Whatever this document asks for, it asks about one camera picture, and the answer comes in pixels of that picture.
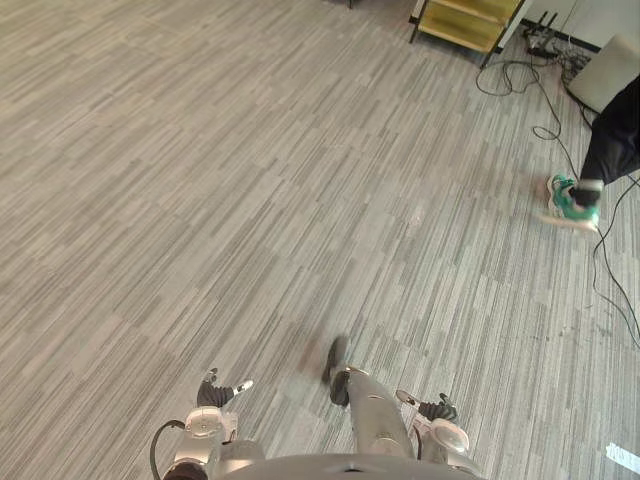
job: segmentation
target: wall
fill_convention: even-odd
[[[525,18],[537,22],[545,10],[558,12],[555,30],[598,47],[617,33],[640,46],[640,0],[535,0]]]

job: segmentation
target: green sneaker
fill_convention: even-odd
[[[562,175],[549,177],[547,189],[549,190],[549,210],[551,216],[545,221],[561,227],[580,228],[582,230],[597,231],[600,208],[581,207],[569,193],[575,185],[575,180]]]

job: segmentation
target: black cable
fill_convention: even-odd
[[[160,474],[158,473],[158,466],[156,465],[156,445],[158,444],[158,439],[160,438],[160,434],[162,433],[162,431],[165,428],[169,427],[177,427],[184,430],[184,423],[180,420],[169,420],[158,430],[156,430],[156,433],[153,436],[153,440],[151,440],[151,447],[149,447],[149,464],[151,465],[151,474],[153,475],[154,480],[162,480],[160,478]]]
[[[491,65],[488,65],[485,69],[480,70],[478,72],[478,74],[476,75],[476,87],[478,88],[478,90],[480,90],[481,92],[487,94],[487,95],[491,95],[494,97],[505,97],[508,95],[511,95],[512,93],[516,93],[516,94],[522,94],[524,92],[526,92],[526,90],[529,88],[529,86],[533,85],[534,83],[536,83],[538,85],[538,87],[540,88],[542,94],[544,95],[544,98],[547,102],[547,105],[549,106],[549,110],[551,111],[551,114],[558,126],[557,128],[557,132],[552,132],[551,130],[549,130],[546,127],[542,127],[539,125],[536,125],[534,127],[532,127],[532,131],[533,134],[540,138],[541,140],[556,140],[558,142],[558,144],[560,145],[560,147],[562,148],[562,150],[564,151],[565,156],[567,157],[567,161],[569,162],[569,166],[571,167],[571,171],[574,175],[574,177],[576,179],[580,178],[580,176],[578,175],[578,173],[576,172],[575,167],[573,166],[573,161],[571,159],[571,155],[569,154],[569,151],[567,150],[567,147],[564,145],[564,143],[562,142],[562,140],[560,139],[560,135],[562,133],[562,122],[560,121],[560,118],[558,117],[558,114],[555,111],[555,108],[553,107],[553,104],[551,103],[551,100],[549,100],[549,96],[547,95],[546,90],[544,89],[544,86],[542,85],[542,83],[540,82],[540,72],[538,72],[536,70],[535,67],[546,67],[549,65],[553,65],[556,62],[559,62],[561,64],[561,66],[563,67],[563,78],[562,78],[562,83],[565,86],[565,90],[566,87],[568,85],[568,82],[571,81],[571,79],[573,77],[569,77],[569,74],[565,74],[565,71],[567,71],[566,65],[563,64],[562,62],[570,62],[570,66],[571,66],[571,73],[573,74],[573,76],[575,76],[575,74],[577,74],[577,72],[575,72],[576,70],[579,71],[581,70],[584,65],[586,65],[586,63],[589,61],[589,58],[586,55],[581,55],[581,54],[575,54],[571,57],[565,57],[564,59],[562,58],[562,55],[560,55],[558,57],[557,61],[554,62],[548,62],[545,64],[534,64],[533,63],[533,57],[530,56],[530,60],[529,62],[524,62],[521,60],[503,60],[500,62],[496,62],[493,63]],[[483,72],[487,71],[489,68],[494,67],[494,66],[498,66],[498,65],[502,65],[502,79],[504,84],[507,87],[507,90],[504,92],[490,92],[488,90],[483,89],[480,86],[480,77],[483,74]],[[528,82],[527,84],[525,84],[525,86],[521,89],[521,90],[517,90],[513,87],[513,82],[511,80],[511,77],[509,76],[509,67],[511,65],[523,65],[528,67],[531,76],[533,78],[532,81]],[[576,100],[576,102],[580,105],[580,110],[582,113],[582,118],[584,119],[584,121],[587,123],[587,125],[589,125],[589,127],[591,127],[591,124],[588,122],[585,114],[584,114],[584,108],[589,108],[586,105],[582,104],[581,102],[579,102],[577,99],[574,98],[574,100]],[[605,239],[607,238],[607,236],[609,235],[609,232],[611,231],[611,228],[613,227],[613,222],[615,220],[615,216],[616,216],[616,212],[618,209],[618,206],[620,205],[620,202],[622,201],[622,199],[625,197],[625,195],[634,187],[634,186],[638,186],[640,188],[640,184],[638,183],[638,181],[633,178],[631,175],[628,175],[628,177],[631,179],[631,181],[633,182],[633,184],[627,188],[622,195],[620,195],[620,197],[618,198],[616,205],[614,207],[613,210],[613,215],[611,217],[611,222],[609,223],[609,228],[607,229],[606,233],[603,235],[602,231],[597,228],[598,233],[600,234],[600,241],[598,242],[598,244],[594,247],[593,252],[592,252],[592,257],[593,257],[593,261],[594,261],[594,276],[593,276],[593,289],[596,292],[596,294],[598,296],[600,296],[602,299],[604,299],[605,301],[607,301],[607,303],[609,303],[610,305],[612,305],[624,318],[625,323],[627,324],[627,329],[629,330],[629,333],[631,334],[631,339],[633,340],[633,343],[636,345],[636,347],[640,348],[640,325],[638,324],[638,320],[636,317],[636,313],[635,310],[633,309],[633,306],[631,305],[631,301],[629,300],[629,297],[626,293],[626,291],[624,290],[624,288],[622,287],[622,285],[620,285],[620,282],[618,282],[618,279],[615,277],[615,275],[613,274],[613,271],[611,270],[611,266],[609,264],[609,259],[607,257],[607,250],[606,250],[606,245],[605,245]],[[613,300],[611,300],[609,297],[606,297],[605,295],[601,294],[598,289],[596,288],[596,272],[597,272],[597,264],[596,264],[596,253],[598,248],[600,247],[600,245],[602,245],[602,251],[604,254],[604,260],[605,260],[605,264],[607,267],[607,271],[609,273],[609,276],[611,277],[611,279],[613,280],[613,282],[615,283],[615,285],[618,287],[618,289],[620,290],[620,292],[622,292],[622,295],[627,303],[627,306],[629,307],[629,311],[631,312],[631,316],[633,318],[633,322],[635,323],[635,330],[637,332],[638,335],[638,340],[636,340],[636,336],[634,334],[634,330],[631,327],[631,323],[629,321],[629,318],[627,317],[627,315],[625,314],[625,312],[622,310],[622,308],[620,308],[620,306],[615,303]]]
[[[629,297],[627,296],[627,292],[624,290],[622,285],[620,285],[620,282],[618,282],[618,280],[616,279],[615,275],[611,271],[611,265],[609,265],[609,259],[607,257],[607,246],[605,244],[605,239],[607,238],[607,236],[609,235],[609,232],[611,232],[611,228],[613,227],[613,222],[614,222],[614,220],[616,218],[616,213],[618,211],[618,206],[620,205],[620,202],[625,197],[625,195],[631,191],[631,189],[633,187],[640,188],[640,183],[638,183],[638,181],[635,178],[633,178],[631,175],[627,175],[627,177],[631,180],[632,183],[624,192],[622,192],[622,195],[620,195],[620,198],[618,198],[618,201],[616,202],[616,205],[613,208],[613,215],[611,217],[611,222],[609,222],[609,228],[607,228],[607,231],[604,234],[598,228],[598,234],[600,235],[600,241],[598,242],[598,244],[593,249],[593,254],[592,254],[593,255],[593,263],[594,263],[593,290],[598,294],[598,296],[600,298],[602,298],[607,303],[612,305],[622,315],[622,317],[624,318],[625,323],[627,324],[627,329],[629,330],[629,334],[631,335],[631,339],[633,340],[633,343],[636,345],[636,347],[640,348],[640,324],[638,324],[638,318],[636,317],[636,312],[633,309],[633,306],[631,305],[631,301],[629,300]],[[600,291],[598,291],[598,289],[596,288],[596,274],[597,274],[597,268],[595,268],[596,267],[596,253],[597,253],[598,248],[600,247],[600,245],[602,245],[602,253],[603,253],[603,256],[604,256],[604,262],[605,262],[605,265],[607,267],[607,271],[609,272],[609,276],[611,277],[611,279],[613,280],[615,285],[618,287],[618,290],[620,290],[620,292],[622,293],[622,295],[623,295],[623,297],[625,299],[625,302],[627,303],[627,306],[629,308],[629,311],[631,312],[631,316],[633,318],[633,322],[634,322],[635,327],[636,327],[635,328],[635,333],[633,331],[633,328],[631,327],[631,324],[629,322],[628,317],[622,311],[620,306],[617,303],[615,303],[613,300],[611,300],[609,297],[607,297],[607,296],[603,295],[602,293],[600,293]]]

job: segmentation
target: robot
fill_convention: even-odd
[[[197,407],[180,422],[163,425],[151,442],[154,480],[471,480],[484,478],[469,457],[469,439],[456,424],[458,413],[449,398],[421,402],[398,390],[397,398],[414,407],[417,452],[393,397],[366,372],[346,363],[348,339],[336,338],[327,356],[323,381],[331,401],[350,406],[355,453],[296,455],[265,459],[256,442],[237,438],[238,417],[222,407],[250,388],[215,387],[217,370],[207,373],[197,395]],[[184,430],[174,462],[160,477],[155,447],[168,427]]]

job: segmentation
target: wooden shelf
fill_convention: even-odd
[[[445,1],[463,2],[463,0]],[[504,26],[463,13],[459,9],[432,2],[420,20],[418,29],[463,47],[489,53],[500,37]]]
[[[483,0],[431,0],[432,4],[439,4],[468,15],[506,26],[509,23],[517,2],[493,3]]]

